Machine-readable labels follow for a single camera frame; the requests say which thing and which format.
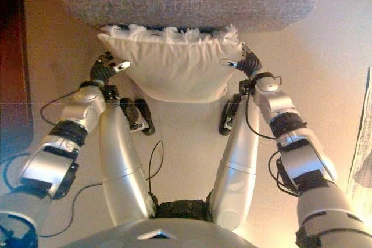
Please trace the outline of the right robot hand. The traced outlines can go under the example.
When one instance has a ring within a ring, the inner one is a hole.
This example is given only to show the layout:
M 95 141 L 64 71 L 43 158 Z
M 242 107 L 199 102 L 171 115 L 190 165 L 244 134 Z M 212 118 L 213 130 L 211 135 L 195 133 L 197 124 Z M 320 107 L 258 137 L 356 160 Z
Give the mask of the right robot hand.
M 227 58 L 220 59 L 220 64 L 232 67 L 244 73 L 248 78 L 262 68 L 261 61 L 256 54 L 245 43 L 242 43 L 242 58 L 240 61 L 234 61 Z

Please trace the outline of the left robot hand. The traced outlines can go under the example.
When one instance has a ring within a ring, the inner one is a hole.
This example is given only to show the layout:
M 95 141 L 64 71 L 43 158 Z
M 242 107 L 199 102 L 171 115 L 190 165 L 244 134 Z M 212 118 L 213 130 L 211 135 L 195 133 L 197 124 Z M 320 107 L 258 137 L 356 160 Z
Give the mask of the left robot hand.
M 107 84 L 111 77 L 131 66 L 128 60 L 116 64 L 113 59 L 114 56 L 109 51 L 102 53 L 90 70 L 90 80 Z

